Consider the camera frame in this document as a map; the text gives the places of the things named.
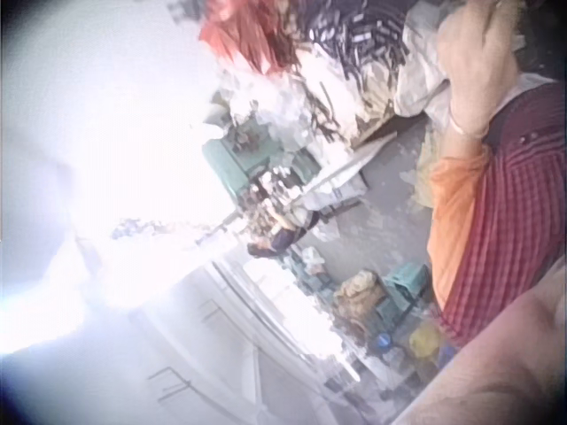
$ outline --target plaid shirt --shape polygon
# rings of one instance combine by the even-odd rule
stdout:
[[[438,319],[463,346],[564,253],[565,87],[552,83],[499,112],[462,262]]]

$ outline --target teal plastic crate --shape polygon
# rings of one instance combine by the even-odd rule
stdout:
[[[429,268],[425,265],[407,263],[383,279],[390,296],[401,311],[405,311],[424,286],[431,282]]]
[[[386,297],[379,305],[377,305],[376,313],[380,316],[385,328],[390,329],[393,327],[398,317],[400,317],[401,310],[393,299]]]

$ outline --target white cloth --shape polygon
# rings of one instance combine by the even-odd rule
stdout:
[[[409,11],[402,39],[410,53],[398,74],[393,99],[396,114],[411,117],[425,111],[438,131],[448,125],[451,100],[447,75],[440,68],[437,55],[437,33],[441,19],[442,7],[424,0]],[[494,113],[525,91],[552,81],[536,73],[523,73]]]

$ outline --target yellow bag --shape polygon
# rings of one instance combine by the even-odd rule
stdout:
[[[422,323],[409,336],[409,348],[417,359],[432,357],[441,346],[441,333],[434,325]]]

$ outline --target orange sleeve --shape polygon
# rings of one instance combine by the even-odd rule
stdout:
[[[442,158],[431,173],[433,221],[427,251],[431,257],[433,290],[442,308],[461,264],[474,213],[480,179],[490,160],[483,146],[474,158]]]

